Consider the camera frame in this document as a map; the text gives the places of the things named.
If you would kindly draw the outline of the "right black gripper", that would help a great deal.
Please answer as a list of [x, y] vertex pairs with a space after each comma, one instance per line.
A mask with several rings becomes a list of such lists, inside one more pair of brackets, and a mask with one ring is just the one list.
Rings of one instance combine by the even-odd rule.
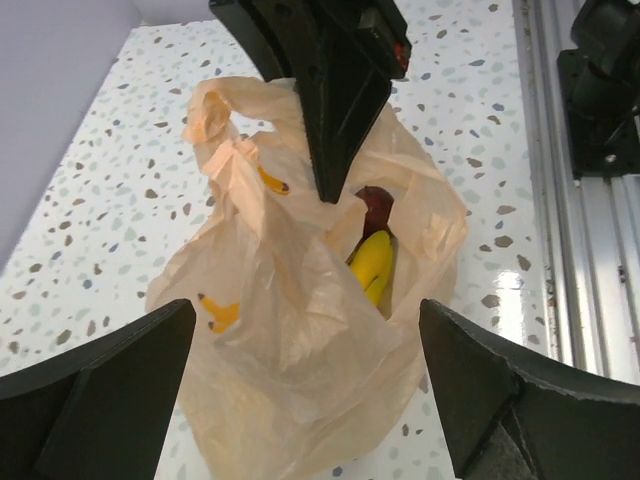
[[290, 78], [318, 196], [338, 202], [351, 164], [406, 76], [408, 25], [394, 1], [211, 0], [265, 81]]

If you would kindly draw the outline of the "orange plastic bag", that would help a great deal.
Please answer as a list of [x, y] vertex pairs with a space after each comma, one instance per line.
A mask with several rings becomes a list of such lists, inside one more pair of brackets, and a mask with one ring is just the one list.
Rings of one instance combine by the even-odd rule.
[[[211, 474], [303, 479], [366, 454], [425, 374], [420, 303], [453, 294], [466, 207], [390, 107], [338, 203], [320, 201], [289, 80], [200, 82], [184, 138], [215, 205], [150, 283], [146, 307], [194, 306], [179, 404]], [[378, 306], [348, 265], [364, 186], [394, 197]]]

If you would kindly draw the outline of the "fake banana bunch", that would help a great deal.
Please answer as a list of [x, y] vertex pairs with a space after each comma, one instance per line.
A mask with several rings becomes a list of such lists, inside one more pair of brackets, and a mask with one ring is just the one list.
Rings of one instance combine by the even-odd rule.
[[378, 306], [391, 277], [394, 249], [391, 235], [378, 230], [364, 240], [348, 262], [365, 295]]

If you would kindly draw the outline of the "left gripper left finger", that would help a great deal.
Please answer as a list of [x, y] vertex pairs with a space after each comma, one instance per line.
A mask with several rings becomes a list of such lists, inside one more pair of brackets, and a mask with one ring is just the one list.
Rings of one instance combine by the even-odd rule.
[[2, 478], [153, 478], [195, 323], [175, 300], [3, 376]]

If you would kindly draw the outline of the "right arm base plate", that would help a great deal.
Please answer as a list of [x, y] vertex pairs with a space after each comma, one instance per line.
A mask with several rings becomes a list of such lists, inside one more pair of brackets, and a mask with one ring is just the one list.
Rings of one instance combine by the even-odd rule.
[[587, 1], [557, 59], [576, 178], [639, 173], [639, 6]]

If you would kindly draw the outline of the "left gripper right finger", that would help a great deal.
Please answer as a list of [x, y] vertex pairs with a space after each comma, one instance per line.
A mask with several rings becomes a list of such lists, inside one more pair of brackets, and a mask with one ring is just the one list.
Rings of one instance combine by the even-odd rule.
[[540, 355], [435, 300], [419, 328], [459, 479], [636, 479], [639, 388]]

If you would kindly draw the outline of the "fake dark passion fruit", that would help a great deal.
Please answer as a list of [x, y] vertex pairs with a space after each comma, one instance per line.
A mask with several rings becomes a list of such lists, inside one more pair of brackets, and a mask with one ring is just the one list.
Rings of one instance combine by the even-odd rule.
[[362, 237], [357, 246], [360, 246], [371, 235], [378, 231], [385, 231], [393, 239], [388, 221], [394, 203], [394, 197], [384, 188], [378, 186], [364, 186], [357, 193], [367, 206]]

